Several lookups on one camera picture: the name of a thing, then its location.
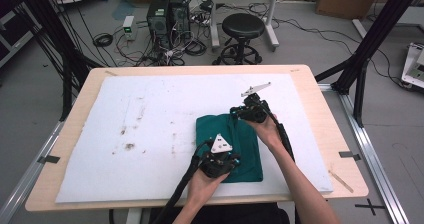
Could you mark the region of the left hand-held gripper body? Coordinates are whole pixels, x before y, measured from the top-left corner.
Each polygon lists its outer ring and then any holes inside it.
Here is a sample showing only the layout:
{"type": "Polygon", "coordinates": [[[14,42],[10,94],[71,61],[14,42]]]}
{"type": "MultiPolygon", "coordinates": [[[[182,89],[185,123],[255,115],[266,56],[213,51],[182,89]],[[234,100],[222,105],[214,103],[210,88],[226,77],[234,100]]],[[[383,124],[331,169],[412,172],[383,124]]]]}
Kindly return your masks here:
{"type": "Polygon", "coordinates": [[[231,167],[229,154],[234,152],[227,140],[218,133],[214,140],[210,139],[205,144],[209,149],[202,154],[200,169],[211,178],[230,173],[234,168],[231,167]]]}

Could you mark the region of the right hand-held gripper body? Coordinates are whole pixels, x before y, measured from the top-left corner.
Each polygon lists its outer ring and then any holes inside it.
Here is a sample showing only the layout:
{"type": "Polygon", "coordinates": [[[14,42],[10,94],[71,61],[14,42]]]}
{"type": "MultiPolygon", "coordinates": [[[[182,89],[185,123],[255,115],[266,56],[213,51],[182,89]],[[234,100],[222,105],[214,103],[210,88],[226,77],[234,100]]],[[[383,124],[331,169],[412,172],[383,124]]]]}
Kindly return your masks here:
{"type": "Polygon", "coordinates": [[[238,117],[256,123],[265,121],[267,113],[265,112],[265,101],[261,100],[258,91],[263,90],[271,85],[270,82],[251,86],[247,91],[241,94],[244,97],[244,105],[238,111],[238,117]]]}

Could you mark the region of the green long-sleeve shirt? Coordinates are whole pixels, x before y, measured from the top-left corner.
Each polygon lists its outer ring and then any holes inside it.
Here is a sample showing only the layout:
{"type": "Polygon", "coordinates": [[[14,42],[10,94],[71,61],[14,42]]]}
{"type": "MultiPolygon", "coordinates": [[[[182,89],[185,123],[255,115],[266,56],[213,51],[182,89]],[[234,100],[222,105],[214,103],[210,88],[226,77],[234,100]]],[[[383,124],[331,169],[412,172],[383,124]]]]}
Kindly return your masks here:
{"type": "Polygon", "coordinates": [[[258,138],[254,129],[243,120],[230,114],[205,115],[196,119],[196,145],[212,139],[218,133],[240,155],[240,165],[235,167],[224,183],[261,182],[263,171],[258,138]]]}

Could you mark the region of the person's left hand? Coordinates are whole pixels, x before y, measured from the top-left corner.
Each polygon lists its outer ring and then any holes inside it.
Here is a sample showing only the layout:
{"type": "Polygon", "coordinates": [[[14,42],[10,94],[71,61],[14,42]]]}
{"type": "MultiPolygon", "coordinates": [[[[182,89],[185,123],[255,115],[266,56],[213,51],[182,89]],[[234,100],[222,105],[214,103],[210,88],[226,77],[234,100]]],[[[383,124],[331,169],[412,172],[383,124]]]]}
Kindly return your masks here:
{"type": "Polygon", "coordinates": [[[213,196],[220,183],[227,177],[228,173],[217,178],[211,178],[202,170],[197,170],[189,181],[186,203],[203,206],[213,196]]]}

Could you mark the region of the person's right hand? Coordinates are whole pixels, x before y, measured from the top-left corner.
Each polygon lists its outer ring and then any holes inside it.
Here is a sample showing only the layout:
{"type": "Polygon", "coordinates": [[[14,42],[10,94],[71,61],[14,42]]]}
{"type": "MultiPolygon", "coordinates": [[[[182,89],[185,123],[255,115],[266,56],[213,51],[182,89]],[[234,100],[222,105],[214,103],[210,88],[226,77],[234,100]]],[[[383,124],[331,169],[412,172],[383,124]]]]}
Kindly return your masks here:
{"type": "Polygon", "coordinates": [[[262,123],[247,121],[247,124],[255,130],[257,136],[269,149],[283,146],[277,126],[270,116],[267,116],[262,123]]]}

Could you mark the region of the person's dark clothing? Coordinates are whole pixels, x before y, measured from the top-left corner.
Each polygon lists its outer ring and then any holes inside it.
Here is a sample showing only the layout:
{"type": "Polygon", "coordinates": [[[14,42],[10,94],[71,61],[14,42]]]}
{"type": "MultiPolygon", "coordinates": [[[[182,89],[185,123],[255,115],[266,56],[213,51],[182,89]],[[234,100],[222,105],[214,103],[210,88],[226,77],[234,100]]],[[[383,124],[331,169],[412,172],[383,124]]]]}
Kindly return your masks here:
{"type": "MultiPolygon", "coordinates": [[[[172,224],[183,207],[174,207],[161,215],[153,208],[149,224],[172,224]]],[[[291,224],[287,212],[276,203],[206,205],[191,224],[291,224]]]]}

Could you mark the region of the black round stool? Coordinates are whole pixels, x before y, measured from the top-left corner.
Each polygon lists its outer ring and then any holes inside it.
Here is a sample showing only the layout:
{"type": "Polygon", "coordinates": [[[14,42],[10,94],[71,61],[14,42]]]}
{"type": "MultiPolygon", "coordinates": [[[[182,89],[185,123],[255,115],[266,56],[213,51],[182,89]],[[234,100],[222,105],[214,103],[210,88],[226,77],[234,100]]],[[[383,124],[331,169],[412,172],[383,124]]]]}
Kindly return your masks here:
{"type": "Polygon", "coordinates": [[[260,18],[248,13],[231,14],[223,20],[222,29],[230,39],[213,65],[257,65],[262,62],[258,51],[249,45],[251,40],[265,32],[265,24],[260,18]]]}

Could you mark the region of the white foam mat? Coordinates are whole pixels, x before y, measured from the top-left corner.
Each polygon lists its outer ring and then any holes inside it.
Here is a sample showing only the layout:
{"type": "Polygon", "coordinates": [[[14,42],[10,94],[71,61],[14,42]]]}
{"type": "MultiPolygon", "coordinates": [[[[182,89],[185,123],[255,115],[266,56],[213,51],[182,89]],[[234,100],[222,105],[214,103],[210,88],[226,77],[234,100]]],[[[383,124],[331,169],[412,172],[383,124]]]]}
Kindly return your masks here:
{"type": "Polygon", "coordinates": [[[114,76],[101,85],[57,202],[167,201],[196,146],[216,135],[197,119],[241,105],[253,87],[284,124],[297,166],[319,192],[333,192],[290,75],[114,76]]]}

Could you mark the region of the black tape marker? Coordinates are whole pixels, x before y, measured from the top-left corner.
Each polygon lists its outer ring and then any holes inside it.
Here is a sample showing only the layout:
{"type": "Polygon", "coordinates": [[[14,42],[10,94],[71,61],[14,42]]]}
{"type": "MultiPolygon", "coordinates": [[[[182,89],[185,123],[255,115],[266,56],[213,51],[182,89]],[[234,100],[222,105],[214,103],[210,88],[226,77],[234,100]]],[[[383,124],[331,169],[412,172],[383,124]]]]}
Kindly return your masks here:
{"type": "Polygon", "coordinates": [[[52,156],[52,155],[47,155],[47,156],[40,156],[37,159],[37,162],[40,164],[45,164],[45,163],[58,163],[60,160],[60,157],[58,156],[52,156]]]}
{"type": "Polygon", "coordinates": [[[361,156],[359,154],[354,154],[351,151],[341,151],[339,152],[339,156],[341,158],[352,158],[354,161],[361,160],[361,156]]]}

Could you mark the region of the tan tape strip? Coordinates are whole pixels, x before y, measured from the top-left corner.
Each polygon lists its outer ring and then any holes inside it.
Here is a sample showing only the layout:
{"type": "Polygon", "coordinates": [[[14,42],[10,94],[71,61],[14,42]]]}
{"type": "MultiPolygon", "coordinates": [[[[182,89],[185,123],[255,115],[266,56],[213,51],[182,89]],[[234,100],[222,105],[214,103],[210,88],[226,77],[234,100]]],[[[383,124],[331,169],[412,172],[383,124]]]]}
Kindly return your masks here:
{"type": "Polygon", "coordinates": [[[328,171],[329,174],[335,179],[337,180],[344,188],[346,188],[350,193],[354,193],[354,189],[348,185],[339,175],[337,175],[335,172],[333,172],[332,170],[328,171]]]}

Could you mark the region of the black computer tower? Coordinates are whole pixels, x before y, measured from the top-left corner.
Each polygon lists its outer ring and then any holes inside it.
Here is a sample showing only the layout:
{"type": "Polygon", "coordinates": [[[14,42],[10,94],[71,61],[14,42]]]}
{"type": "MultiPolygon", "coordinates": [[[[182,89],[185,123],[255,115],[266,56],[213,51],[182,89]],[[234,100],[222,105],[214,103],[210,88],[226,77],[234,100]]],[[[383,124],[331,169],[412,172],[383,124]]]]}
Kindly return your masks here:
{"type": "Polygon", "coordinates": [[[146,15],[153,41],[160,47],[169,49],[169,0],[152,0],[146,15]]]}
{"type": "Polygon", "coordinates": [[[191,37],[189,21],[189,0],[170,0],[171,39],[191,37]]]}

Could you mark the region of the white box with green display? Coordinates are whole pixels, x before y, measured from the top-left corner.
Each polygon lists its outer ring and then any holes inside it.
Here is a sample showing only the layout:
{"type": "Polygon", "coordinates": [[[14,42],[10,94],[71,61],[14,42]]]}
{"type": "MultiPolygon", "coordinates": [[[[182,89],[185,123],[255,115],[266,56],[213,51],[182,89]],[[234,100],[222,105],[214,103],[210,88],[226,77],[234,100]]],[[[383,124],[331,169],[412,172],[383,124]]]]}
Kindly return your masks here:
{"type": "Polygon", "coordinates": [[[136,27],[133,16],[125,17],[122,29],[127,40],[133,41],[136,39],[136,27]]]}

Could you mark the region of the white machine with circuit board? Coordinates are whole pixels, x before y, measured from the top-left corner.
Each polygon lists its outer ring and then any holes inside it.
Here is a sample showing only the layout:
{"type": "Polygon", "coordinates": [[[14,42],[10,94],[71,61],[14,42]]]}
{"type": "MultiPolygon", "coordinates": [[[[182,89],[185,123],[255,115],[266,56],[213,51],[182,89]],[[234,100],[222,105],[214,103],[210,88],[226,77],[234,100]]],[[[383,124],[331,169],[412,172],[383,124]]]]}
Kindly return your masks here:
{"type": "Polygon", "coordinates": [[[401,81],[410,89],[424,92],[424,44],[410,43],[408,45],[401,81]]]}

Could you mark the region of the aluminium floor rail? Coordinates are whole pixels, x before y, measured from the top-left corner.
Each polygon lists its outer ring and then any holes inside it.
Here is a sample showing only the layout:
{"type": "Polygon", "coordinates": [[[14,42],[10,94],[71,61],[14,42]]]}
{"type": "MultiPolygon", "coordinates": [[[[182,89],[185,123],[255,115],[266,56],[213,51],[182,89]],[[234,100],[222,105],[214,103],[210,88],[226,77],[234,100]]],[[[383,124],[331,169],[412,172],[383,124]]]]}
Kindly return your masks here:
{"type": "Polygon", "coordinates": [[[338,94],[329,84],[319,84],[322,92],[333,92],[340,99],[343,106],[343,111],[348,119],[348,122],[353,130],[358,148],[363,159],[368,167],[370,175],[378,190],[384,207],[393,224],[410,224],[407,215],[390,183],[384,167],[372,145],[371,139],[364,127],[361,127],[353,116],[354,105],[348,95],[338,94]]]}
{"type": "Polygon", "coordinates": [[[59,121],[53,128],[51,134],[31,161],[29,167],[15,186],[10,196],[6,199],[3,206],[0,208],[0,224],[9,224],[13,216],[20,209],[22,204],[28,198],[33,189],[36,180],[38,179],[44,165],[37,162],[40,156],[51,155],[51,151],[59,137],[59,133],[64,126],[63,121],[59,121]]]}

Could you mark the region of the black metal frame stand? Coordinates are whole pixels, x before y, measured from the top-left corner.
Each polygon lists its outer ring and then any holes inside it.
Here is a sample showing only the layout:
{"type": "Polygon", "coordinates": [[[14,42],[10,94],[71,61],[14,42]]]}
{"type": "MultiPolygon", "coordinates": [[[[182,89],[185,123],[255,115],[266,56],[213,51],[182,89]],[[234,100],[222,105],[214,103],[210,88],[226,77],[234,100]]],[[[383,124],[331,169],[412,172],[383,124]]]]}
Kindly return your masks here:
{"type": "Polygon", "coordinates": [[[341,95],[348,95],[350,87],[356,83],[353,117],[360,127],[363,126],[362,109],[368,63],[413,1],[388,0],[356,51],[347,60],[315,76],[319,82],[340,72],[331,88],[341,95]]]}
{"type": "Polygon", "coordinates": [[[85,56],[74,44],[50,0],[10,0],[12,11],[34,35],[63,83],[64,121],[73,106],[73,90],[80,92],[91,68],[100,64],[85,56]]]}

